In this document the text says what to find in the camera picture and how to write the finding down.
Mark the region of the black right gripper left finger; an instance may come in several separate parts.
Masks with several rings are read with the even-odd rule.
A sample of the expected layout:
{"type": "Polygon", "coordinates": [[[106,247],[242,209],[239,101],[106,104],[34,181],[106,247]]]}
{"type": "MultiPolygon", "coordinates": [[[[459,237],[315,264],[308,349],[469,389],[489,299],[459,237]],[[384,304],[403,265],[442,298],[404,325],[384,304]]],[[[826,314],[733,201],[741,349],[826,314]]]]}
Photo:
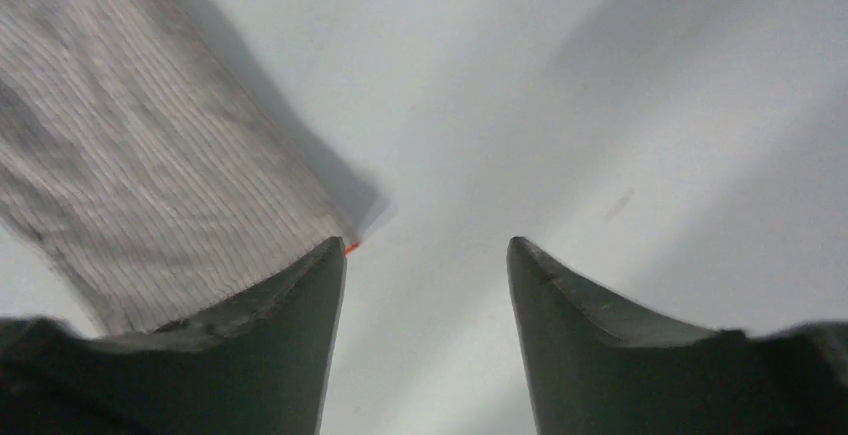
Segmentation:
{"type": "Polygon", "coordinates": [[[315,434],[346,268],[330,238],[278,274],[152,332],[87,339],[1,323],[5,434],[315,434]]]}

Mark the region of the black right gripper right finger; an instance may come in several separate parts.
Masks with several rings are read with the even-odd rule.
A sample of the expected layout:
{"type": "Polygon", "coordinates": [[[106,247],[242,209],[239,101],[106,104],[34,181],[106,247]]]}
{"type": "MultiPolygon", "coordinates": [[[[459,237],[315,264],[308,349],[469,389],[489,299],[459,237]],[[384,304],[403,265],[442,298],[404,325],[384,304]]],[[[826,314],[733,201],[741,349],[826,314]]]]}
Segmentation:
{"type": "Polygon", "coordinates": [[[847,326],[750,336],[655,312],[526,238],[507,253],[541,434],[843,434],[847,326]]]}

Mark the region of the grey striped underwear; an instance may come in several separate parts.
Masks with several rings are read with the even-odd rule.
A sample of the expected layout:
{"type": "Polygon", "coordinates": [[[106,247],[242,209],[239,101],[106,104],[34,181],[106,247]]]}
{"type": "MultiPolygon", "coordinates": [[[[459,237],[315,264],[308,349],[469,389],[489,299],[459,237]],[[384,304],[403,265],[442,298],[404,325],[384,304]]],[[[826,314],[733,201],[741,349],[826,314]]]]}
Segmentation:
{"type": "Polygon", "coordinates": [[[173,0],[1,0],[1,215],[109,334],[355,240],[173,0]]]}

